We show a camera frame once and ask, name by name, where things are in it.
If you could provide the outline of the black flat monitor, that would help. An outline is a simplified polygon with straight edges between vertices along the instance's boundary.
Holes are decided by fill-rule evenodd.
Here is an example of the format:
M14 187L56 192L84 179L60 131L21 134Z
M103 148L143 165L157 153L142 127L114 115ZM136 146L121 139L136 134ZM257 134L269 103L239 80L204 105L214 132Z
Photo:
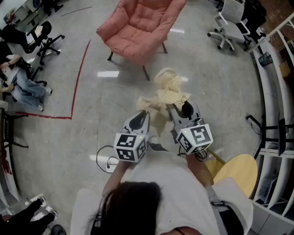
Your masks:
M286 150L286 124L285 118L278 121L278 155L282 155Z

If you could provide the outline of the white office chair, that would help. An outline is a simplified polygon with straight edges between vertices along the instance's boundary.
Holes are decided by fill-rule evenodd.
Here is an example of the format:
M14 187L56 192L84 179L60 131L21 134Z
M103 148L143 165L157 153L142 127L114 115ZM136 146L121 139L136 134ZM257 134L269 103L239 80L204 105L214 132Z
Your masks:
M217 46L219 50L225 43L229 44L231 51L235 50L233 41L245 43L245 37L250 35L250 31L242 22L243 13L244 4L236 0L224 0L222 10L214 17L217 28L207 33L209 37L216 36L221 39L221 43Z

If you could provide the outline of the black mesh pen cup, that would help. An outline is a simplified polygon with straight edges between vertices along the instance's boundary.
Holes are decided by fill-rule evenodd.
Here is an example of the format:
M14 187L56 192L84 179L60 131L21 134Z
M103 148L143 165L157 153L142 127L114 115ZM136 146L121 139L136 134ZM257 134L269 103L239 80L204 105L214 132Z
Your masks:
M268 52L265 52L261 57L259 57L258 61L262 67L273 63L272 57Z

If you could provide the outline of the round wooden table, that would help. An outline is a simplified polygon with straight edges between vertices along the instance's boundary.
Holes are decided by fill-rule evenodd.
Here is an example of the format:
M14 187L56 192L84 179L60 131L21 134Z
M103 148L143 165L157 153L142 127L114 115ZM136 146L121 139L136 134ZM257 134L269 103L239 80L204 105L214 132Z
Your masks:
M253 156L240 154L227 162L222 162L221 159L210 159L205 162L205 165L215 183L232 178L247 197L251 196L258 177L258 166Z

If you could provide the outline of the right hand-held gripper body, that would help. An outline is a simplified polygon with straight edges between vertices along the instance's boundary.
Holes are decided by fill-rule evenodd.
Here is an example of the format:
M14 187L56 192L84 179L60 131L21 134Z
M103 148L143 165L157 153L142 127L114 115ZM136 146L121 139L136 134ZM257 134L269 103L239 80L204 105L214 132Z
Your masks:
M204 151L213 143L210 127L201 117L187 124L177 125L174 130L175 142L188 155Z

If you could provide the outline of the wooden stick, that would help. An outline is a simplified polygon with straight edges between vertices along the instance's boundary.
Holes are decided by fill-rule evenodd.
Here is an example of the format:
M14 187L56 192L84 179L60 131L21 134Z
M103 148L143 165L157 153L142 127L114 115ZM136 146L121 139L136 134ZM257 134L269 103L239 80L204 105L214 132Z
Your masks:
M226 162L221 159L215 152L213 152L212 150L210 150L209 148L207 149L207 151L212 155L214 156L221 164L225 164Z

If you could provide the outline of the black metal stand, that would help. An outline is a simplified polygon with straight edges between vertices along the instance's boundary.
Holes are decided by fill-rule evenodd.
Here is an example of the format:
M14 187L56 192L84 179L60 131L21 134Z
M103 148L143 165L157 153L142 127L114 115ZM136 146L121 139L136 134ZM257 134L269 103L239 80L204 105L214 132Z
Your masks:
M257 148L257 150L255 152L254 159L257 159L257 157L258 157L261 149L262 148L265 148L266 142L269 142L270 144L273 144L273 145L277 145L278 146L278 138L267 138L267 136L266 136L266 131L267 130L276 130L276 129L278 129L278 126L267 126L266 125L266 116L265 115L262 115L261 118L262 118L262 122L260 123L252 115L247 115L245 117L246 120L249 120L250 119L252 121L250 123L251 128L261 138L260 144L259 144L259 146L258 146L258 148ZM260 134L257 133L254 130L252 123L255 123L259 127Z

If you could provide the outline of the pink padded armchair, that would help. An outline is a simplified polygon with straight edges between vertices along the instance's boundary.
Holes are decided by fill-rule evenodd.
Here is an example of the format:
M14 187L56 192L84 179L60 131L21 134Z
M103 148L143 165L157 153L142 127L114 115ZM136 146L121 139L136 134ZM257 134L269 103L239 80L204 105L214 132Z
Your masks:
M111 54L142 68L164 47L168 33L187 0L119 0L109 18L96 30Z

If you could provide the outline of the cream folded cloth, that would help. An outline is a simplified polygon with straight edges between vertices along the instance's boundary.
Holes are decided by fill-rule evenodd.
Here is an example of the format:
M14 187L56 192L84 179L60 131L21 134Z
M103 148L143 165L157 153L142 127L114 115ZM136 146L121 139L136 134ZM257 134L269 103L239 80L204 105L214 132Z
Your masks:
M31 35L33 37L33 40L31 44L35 43L36 40L41 36L43 27L40 25L35 25L35 27L32 29Z

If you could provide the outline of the white power strip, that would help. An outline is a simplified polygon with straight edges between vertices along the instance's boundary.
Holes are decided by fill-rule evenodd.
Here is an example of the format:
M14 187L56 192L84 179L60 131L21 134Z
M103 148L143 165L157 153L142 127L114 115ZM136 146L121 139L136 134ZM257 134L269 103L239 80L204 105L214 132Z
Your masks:
M109 157L106 164L106 172L113 173L118 163L119 163L119 160L117 158Z

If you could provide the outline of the brown cardboard box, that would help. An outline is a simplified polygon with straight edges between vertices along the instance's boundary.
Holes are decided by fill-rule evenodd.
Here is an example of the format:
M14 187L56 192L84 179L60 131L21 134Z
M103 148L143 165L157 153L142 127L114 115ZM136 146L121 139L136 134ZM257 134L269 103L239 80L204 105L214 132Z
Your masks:
M281 71L283 79L289 79L292 76L292 72L287 61L284 61L283 63L281 63L279 67L280 67L280 71Z

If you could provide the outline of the white metal shelf rack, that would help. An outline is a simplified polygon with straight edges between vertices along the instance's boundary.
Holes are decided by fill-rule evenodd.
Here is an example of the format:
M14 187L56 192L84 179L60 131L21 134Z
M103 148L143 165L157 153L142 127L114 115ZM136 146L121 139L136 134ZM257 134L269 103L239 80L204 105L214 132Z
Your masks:
M268 35L249 49L260 75L264 113L267 126L278 126L285 118L286 150L278 155L278 146L266 142L256 161L260 176L254 193L254 220L252 230L258 235L290 235L294 233L294 91L283 79L279 65L283 59L271 43L272 36L279 36L294 65L291 51L282 33L288 26L294 30L294 12ZM262 67L259 57L268 52L272 64ZM267 138L278 138L279 131L267 130Z

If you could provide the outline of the white office desk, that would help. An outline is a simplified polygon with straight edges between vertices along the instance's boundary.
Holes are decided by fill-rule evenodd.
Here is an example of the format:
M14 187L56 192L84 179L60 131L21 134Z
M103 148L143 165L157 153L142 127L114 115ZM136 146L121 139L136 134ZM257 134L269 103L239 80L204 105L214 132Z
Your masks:
M4 24L4 16L10 10L16 10L23 4L25 4L28 0L0 0L0 25Z

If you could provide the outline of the dark red floor tape strip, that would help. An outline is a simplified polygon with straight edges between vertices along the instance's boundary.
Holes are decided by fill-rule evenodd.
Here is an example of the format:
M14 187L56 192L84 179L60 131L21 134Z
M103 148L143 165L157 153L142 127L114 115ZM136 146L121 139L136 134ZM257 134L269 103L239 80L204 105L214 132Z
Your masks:
M69 14L72 14L72 13L75 13L75 12L79 12L79 11L82 11L82 10L90 9L90 8L92 8L92 6L81 8L81 9L78 9L78 10L75 10L75 11L71 11L71 12L65 13L65 14L63 14L61 16L63 17L63 16L66 16L66 15L69 15Z

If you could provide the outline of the black metal frame rack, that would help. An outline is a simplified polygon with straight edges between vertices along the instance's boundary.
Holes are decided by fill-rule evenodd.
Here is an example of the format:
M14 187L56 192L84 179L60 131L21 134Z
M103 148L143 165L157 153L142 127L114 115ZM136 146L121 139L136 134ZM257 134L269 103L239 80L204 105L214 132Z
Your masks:
M0 151L12 145L28 148L14 141L14 120L23 117L28 115L9 115L4 108L0 108Z

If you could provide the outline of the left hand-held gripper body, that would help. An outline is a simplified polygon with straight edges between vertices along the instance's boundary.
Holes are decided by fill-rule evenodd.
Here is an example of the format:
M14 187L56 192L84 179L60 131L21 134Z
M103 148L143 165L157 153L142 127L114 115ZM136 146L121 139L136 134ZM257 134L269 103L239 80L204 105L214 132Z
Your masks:
M115 136L114 149L120 161L139 162L147 151L149 126L131 130L124 126Z

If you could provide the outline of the red floor tape line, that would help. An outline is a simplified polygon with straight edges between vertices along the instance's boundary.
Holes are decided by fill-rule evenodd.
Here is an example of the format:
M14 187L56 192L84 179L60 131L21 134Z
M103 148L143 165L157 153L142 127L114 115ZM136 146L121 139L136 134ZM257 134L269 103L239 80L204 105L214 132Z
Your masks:
M35 113L27 113L27 112L14 112L14 113L24 115L26 117L32 116L32 117L40 117L40 118L47 118L47 119L72 120L73 112L74 112L75 99L76 99L76 93L77 93L77 88L78 88L78 84L79 84L79 78L80 78L80 74L81 74L82 67L83 67L83 64L84 64L85 56L86 56L88 48L90 46L90 42L91 42L91 40L89 40L88 43L87 43L87 46L85 48L85 51L84 51L84 54L83 54L83 57L82 57L82 61L81 61L80 67L79 67L79 72L78 72L78 75L77 75L75 88L74 88L74 93L73 93L72 104L71 104L71 115L69 117L66 117L66 116L48 116L48 115L44 115L44 114L35 114Z

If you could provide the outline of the person's right forearm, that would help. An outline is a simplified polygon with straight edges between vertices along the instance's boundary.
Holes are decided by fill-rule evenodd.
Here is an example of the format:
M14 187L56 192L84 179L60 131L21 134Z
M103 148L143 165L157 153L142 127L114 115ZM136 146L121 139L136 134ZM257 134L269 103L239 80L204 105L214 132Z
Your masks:
M204 186L213 185L213 178L204 162L199 161L194 154L186 155L188 168L196 179Z

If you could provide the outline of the cream yellow cloth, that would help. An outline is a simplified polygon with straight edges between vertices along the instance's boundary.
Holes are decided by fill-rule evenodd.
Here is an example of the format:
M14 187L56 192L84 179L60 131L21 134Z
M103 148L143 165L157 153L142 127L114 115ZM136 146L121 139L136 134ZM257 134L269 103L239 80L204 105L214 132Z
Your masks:
M160 70L155 76L154 82L158 86L155 96L152 98L139 97L136 102L136 109L150 112L150 124L160 136L166 123L171 122L167 106L175 105L181 111L184 102L190 98L191 94L181 91L181 76L170 67Z

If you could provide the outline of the black crossbody bag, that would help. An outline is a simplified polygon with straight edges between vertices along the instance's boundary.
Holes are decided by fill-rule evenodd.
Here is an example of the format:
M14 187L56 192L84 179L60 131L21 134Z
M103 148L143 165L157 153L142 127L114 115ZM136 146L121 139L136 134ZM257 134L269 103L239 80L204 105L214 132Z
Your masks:
M240 221L241 216L236 214L228 202L220 200L211 185L207 185L209 202L217 221L220 235L244 235L244 228Z

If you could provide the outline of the person's white shirt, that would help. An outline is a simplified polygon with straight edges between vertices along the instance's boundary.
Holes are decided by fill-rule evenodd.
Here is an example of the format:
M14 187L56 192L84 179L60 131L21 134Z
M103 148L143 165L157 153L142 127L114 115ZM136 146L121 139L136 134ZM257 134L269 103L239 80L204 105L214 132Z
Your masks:
M211 185L229 203L247 235L253 205L232 178ZM119 185L105 197L80 189L70 235L220 235L206 188L181 158L149 151L131 164Z

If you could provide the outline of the person's dark trousers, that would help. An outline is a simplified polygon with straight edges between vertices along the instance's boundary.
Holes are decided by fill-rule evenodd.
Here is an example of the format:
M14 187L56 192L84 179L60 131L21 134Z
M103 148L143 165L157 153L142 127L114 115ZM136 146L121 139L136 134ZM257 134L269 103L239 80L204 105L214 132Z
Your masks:
M150 136L147 140L147 145L151 148L152 151L168 151L162 147L156 136Z

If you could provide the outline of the person's left forearm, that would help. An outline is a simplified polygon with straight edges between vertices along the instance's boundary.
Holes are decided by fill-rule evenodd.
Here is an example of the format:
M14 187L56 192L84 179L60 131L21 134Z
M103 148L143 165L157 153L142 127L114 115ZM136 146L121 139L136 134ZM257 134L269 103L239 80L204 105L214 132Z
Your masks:
M107 183L104 186L102 196L105 197L109 192L114 190L120 183L126 170L130 167L131 162L119 161Z

